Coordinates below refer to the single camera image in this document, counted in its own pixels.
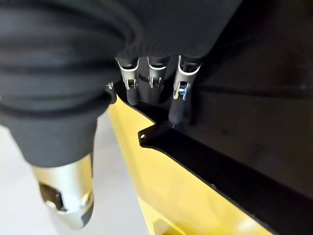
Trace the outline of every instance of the silver metal fitting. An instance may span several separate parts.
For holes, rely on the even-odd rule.
[[[113,90],[113,83],[112,82],[109,82],[107,84],[107,87],[110,89],[110,90]]]
[[[32,165],[47,207],[72,229],[84,227],[93,210],[91,156],[59,167]]]
[[[150,64],[149,58],[147,57],[149,64],[149,85],[151,88],[153,86],[160,86],[166,73],[166,66],[161,68],[154,67]]]
[[[125,87],[127,90],[129,90],[131,87],[134,89],[137,88],[138,82],[138,67],[139,67],[139,60],[137,60],[137,65],[133,69],[126,69],[123,68],[119,61],[117,60],[117,63],[119,65],[119,68],[121,69],[122,77],[123,77],[123,82],[125,83]]]
[[[179,60],[178,60],[178,68],[176,71],[174,87],[173,87],[173,98],[178,99],[178,97],[181,95],[183,97],[183,100],[186,100],[186,96],[189,90],[191,89],[192,84],[195,81],[195,78],[197,76],[197,73],[201,65],[199,65],[194,72],[184,72],[180,67],[180,61],[181,61],[181,56],[179,56]]]

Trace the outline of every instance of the black bracket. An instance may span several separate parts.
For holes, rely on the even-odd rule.
[[[140,146],[168,155],[275,234],[313,234],[313,200],[207,147],[155,124],[138,133]]]

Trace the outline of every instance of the grey floor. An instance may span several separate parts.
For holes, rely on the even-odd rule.
[[[84,229],[71,231],[49,214],[30,167],[0,126],[0,234],[148,235],[107,114],[99,118],[94,148],[93,215]]]

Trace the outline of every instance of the black rubber cap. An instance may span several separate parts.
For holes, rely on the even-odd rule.
[[[127,91],[127,101],[130,105],[137,105],[139,102],[139,94],[138,94],[138,89],[134,89],[131,87]]]
[[[161,86],[149,88],[149,103],[158,104],[160,100]]]
[[[178,124],[182,121],[185,112],[185,101],[182,97],[178,99],[173,99],[171,108],[168,114],[168,119],[173,124]]]

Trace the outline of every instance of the yellow machine body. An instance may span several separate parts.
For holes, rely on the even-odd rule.
[[[271,234],[165,154],[140,147],[151,120],[119,98],[109,113],[151,235]]]

